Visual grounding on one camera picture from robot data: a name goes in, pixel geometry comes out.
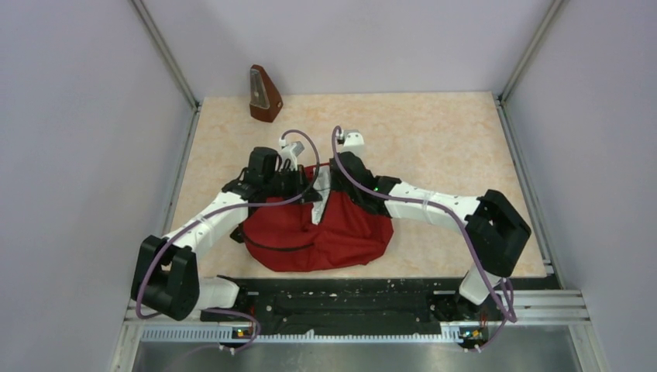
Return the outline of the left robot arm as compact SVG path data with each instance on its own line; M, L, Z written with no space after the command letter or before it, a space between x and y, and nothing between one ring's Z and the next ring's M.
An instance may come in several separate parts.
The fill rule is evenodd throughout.
M293 155L269 147L254 148L247 166L194 218L141 242L131 287L137 316L147 319L142 309L148 307L177 321L187 318L201 296L199 259L259 208L321 200L315 189L319 168L297 165Z

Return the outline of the red backpack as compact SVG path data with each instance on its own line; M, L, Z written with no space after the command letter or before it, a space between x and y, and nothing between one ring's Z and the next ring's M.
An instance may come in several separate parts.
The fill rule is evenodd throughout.
M394 234L391 220L328 188L329 166L318 166L322 200L260 208L231 237L276 272L312 272L366 265L382 257Z

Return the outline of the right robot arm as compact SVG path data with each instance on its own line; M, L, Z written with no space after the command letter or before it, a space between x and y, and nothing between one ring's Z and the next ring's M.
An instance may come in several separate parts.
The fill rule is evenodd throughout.
M511 276L531 236L531 228L500 191L482 196L446 195L396 177L375 176L351 152L329 161L332 182L353 204L371 215L408 219L460 233L473 259L454 298L456 313L475 319L504 279Z

